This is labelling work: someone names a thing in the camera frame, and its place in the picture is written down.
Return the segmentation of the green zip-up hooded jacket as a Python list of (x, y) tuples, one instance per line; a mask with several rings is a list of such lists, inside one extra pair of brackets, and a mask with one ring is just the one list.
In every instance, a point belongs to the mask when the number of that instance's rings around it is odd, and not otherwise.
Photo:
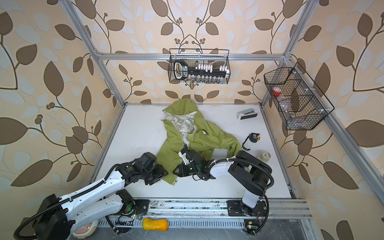
[(197, 105), (190, 99), (174, 102), (163, 109), (163, 114), (167, 138), (157, 154), (157, 160), (168, 172), (163, 180), (170, 185), (177, 181), (178, 177), (173, 174), (173, 170), (183, 162), (179, 152), (184, 145), (206, 160), (211, 159), (215, 149), (227, 150), (228, 158), (234, 157), (242, 150), (236, 137), (206, 121)]

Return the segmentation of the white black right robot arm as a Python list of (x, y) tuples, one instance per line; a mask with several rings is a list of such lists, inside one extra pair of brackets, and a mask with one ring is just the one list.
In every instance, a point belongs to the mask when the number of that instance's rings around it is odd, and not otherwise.
[(179, 164), (173, 174), (180, 177), (197, 176), (199, 180), (208, 181), (219, 177), (231, 176), (245, 188), (242, 200), (238, 204), (230, 204), (229, 211), (253, 217), (260, 212), (258, 202), (265, 199), (260, 207), (269, 210), (266, 191), (275, 180), (272, 168), (245, 151), (239, 151), (233, 158), (206, 161), (200, 154), (187, 147), (179, 152), (183, 163)]

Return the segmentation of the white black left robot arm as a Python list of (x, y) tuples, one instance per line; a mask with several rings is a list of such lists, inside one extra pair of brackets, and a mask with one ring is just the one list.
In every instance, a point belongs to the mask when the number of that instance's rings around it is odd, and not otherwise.
[(153, 185), (168, 175), (147, 152), (131, 162), (113, 165), (106, 176), (73, 193), (45, 198), (39, 211), (14, 232), (16, 240), (65, 240), (83, 226), (102, 217), (124, 213), (134, 199), (126, 186), (144, 180)]

